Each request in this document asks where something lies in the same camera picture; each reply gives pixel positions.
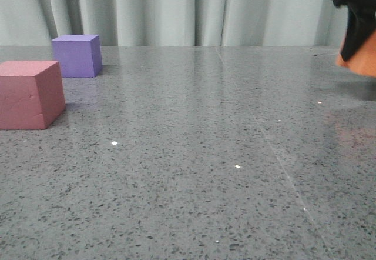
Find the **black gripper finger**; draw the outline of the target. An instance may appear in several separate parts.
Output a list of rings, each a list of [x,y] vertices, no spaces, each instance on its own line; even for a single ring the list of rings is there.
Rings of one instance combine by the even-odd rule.
[[[348,8],[347,33],[340,52],[351,59],[375,31],[375,0],[332,0],[335,7]]]

